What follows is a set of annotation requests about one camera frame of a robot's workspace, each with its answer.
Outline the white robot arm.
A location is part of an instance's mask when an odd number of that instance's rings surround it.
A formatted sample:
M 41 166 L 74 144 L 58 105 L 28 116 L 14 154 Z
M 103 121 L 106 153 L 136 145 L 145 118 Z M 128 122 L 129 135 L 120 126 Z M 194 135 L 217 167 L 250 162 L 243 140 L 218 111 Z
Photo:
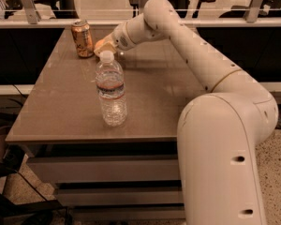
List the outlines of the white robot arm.
M 183 109 L 177 149 L 187 225 L 267 225 L 255 148 L 278 120 L 272 94 L 186 27 L 168 0 L 148 0 L 95 52 L 127 51 L 166 38 L 205 93 Z

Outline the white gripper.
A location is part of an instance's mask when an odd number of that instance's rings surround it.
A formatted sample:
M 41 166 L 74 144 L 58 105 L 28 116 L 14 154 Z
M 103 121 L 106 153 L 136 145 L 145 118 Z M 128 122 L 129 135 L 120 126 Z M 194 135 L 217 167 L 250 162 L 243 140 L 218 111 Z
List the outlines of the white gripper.
M 104 42 L 102 46 L 94 50 L 97 57 L 105 51 L 116 53 L 116 47 L 123 51 L 127 51 L 135 47 L 135 43 L 131 40 L 126 30 L 126 22 L 116 26 L 111 34 L 102 38 L 102 41 Z

